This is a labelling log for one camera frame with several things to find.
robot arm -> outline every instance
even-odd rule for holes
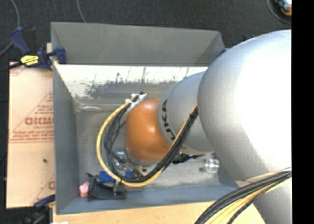
[[[160,101],[137,105],[126,120],[132,162],[149,165],[169,155],[194,105],[199,115],[182,153],[215,152],[235,180],[290,168],[291,30],[247,40],[205,72],[176,83]],[[256,201],[267,224],[292,222],[291,190],[287,184]]]

kuka logo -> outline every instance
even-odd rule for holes
[[[38,125],[38,124],[53,124],[52,117],[28,117],[25,119],[26,125]]]
[[[170,129],[169,123],[167,122],[167,102],[168,100],[165,100],[165,102],[162,104],[162,110],[165,112],[162,116],[162,120],[164,122],[163,126],[165,127],[166,132],[170,134],[170,138],[172,140],[175,140],[176,136],[173,134],[172,130]]]

gray box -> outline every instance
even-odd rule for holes
[[[86,173],[101,170],[95,142],[104,120],[131,93],[157,99],[184,75],[205,70],[224,50],[219,32],[52,23],[56,46],[66,49],[69,63],[53,68],[57,214],[210,201],[236,188],[222,165],[218,174],[200,171],[199,158],[170,165],[126,199],[88,201],[78,191]]]

dark carpet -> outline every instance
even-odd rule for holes
[[[20,25],[36,27],[38,47],[50,41],[50,22],[82,21],[76,0],[14,1],[20,13]],[[217,30],[227,48],[240,43],[244,35],[258,36],[291,28],[291,23],[282,22],[269,11],[267,0],[80,0],[80,4],[90,23]],[[291,18],[282,16],[272,0],[269,5],[275,14],[291,22]],[[16,25],[12,4],[9,0],[0,0],[0,52],[10,43],[9,35]],[[0,56],[0,67],[7,65],[8,60],[18,59],[19,53],[10,47]],[[32,87],[25,89],[31,92]],[[8,92],[8,75],[0,73],[0,223],[14,224],[34,209],[5,209]]]

cardboard sheet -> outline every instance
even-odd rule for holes
[[[9,91],[6,207],[28,207],[55,191],[52,72],[14,68]]]

